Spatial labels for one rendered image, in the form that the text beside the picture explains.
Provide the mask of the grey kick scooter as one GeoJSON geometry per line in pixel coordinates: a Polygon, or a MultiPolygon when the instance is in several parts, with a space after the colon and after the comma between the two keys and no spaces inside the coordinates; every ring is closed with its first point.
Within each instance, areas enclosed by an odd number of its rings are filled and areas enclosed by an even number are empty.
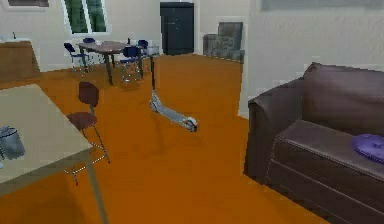
{"type": "Polygon", "coordinates": [[[190,132],[196,132],[198,130],[198,123],[193,117],[186,117],[183,114],[180,114],[176,112],[175,110],[172,110],[166,106],[164,106],[160,100],[160,98],[157,95],[156,92],[156,82],[155,82],[155,63],[154,63],[154,57],[160,55],[159,47],[156,45],[148,46],[147,47],[147,53],[150,58],[151,63],[151,84],[152,84],[152,91],[151,91],[151,100],[149,101],[149,105],[151,109],[159,113],[160,115],[167,117],[172,122],[176,122],[182,127],[186,128],[190,132]]]}

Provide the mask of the black cabinet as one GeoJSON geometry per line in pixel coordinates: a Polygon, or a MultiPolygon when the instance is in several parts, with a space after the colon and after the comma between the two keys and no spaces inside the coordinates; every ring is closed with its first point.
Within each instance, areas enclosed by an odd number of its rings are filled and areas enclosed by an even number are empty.
{"type": "Polygon", "coordinates": [[[194,52],[194,4],[161,2],[162,48],[166,55],[194,52]]]}

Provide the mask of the dark red chair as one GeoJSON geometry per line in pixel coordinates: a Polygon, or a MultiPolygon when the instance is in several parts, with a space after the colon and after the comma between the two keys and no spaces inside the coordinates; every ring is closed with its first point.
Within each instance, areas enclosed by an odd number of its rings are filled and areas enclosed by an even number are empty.
{"type": "Polygon", "coordinates": [[[85,136],[85,130],[92,127],[100,144],[91,142],[91,145],[93,147],[100,148],[103,151],[103,155],[94,160],[94,163],[97,163],[102,159],[106,159],[107,162],[110,162],[108,151],[105,148],[96,128],[97,117],[95,115],[94,108],[99,102],[99,89],[91,82],[80,81],[78,85],[78,99],[81,103],[89,106],[89,111],[71,113],[67,116],[68,120],[83,134],[83,136],[85,136]]]}

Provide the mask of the brown dining table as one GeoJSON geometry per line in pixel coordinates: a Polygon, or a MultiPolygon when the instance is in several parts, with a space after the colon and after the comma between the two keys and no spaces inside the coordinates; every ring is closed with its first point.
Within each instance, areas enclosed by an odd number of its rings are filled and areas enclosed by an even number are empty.
{"type": "Polygon", "coordinates": [[[91,50],[103,56],[108,81],[110,84],[113,84],[111,69],[114,67],[115,63],[114,55],[123,53],[125,48],[130,47],[130,44],[116,41],[102,41],[101,43],[79,43],[78,47],[81,53],[83,53],[85,50],[91,50]]]}

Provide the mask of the dark brown leather sofa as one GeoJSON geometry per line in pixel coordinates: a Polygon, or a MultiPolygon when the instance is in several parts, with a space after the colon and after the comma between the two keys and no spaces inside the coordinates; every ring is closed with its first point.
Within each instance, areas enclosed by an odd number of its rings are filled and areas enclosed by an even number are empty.
{"type": "Polygon", "coordinates": [[[244,173],[330,224],[384,224],[384,164],[354,136],[384,137],[384,72],[312,63],[249,100],[244,173]]]}

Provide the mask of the white framed window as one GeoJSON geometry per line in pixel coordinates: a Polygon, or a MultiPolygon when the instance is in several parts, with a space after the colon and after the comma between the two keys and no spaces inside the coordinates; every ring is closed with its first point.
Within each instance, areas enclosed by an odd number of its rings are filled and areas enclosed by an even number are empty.
{"type": "Polygon", "coordinates": [[[61,0],[71,35],[108,33],[105,0],[61,0]]]}

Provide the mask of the beige table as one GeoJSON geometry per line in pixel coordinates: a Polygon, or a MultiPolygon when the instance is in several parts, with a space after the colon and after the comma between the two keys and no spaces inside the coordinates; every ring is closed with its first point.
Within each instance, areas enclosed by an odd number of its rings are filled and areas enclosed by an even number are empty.
{"type": "Polygon", "coordinates": [[[91,144],[36,84],[0,90],[0,125],[17,129],[22,157],[0,168],[0,198],[83,162],[103,224],[109,224],[99,190],[91,144]]]}

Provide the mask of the purple cushion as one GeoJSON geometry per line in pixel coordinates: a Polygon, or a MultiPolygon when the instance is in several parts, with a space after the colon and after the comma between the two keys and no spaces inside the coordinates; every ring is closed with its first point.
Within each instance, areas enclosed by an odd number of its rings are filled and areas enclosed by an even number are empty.
{"type": "Polygon", "coordinates": [[[361,134],[351,140],[353,148],[361,155],[384,164],[384,137],[361,134]]]}

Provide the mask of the brown wooden counter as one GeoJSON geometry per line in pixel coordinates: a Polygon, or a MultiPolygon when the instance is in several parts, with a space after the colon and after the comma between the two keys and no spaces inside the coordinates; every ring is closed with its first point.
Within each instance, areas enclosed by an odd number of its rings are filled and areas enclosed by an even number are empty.
{"type": "Polygon", "coordinates": [[[0,83],[27,80],[40,75],[29,40],[0,42],[0,83]]]}

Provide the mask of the framed wall picture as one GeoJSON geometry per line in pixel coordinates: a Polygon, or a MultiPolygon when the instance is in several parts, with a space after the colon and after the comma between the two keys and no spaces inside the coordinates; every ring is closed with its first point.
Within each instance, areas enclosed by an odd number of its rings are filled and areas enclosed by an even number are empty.
{"type": "Polygon", "coordinates": [[[49,0],[0,0],[5,10],[43,10],[49,7],[49,0]]]}

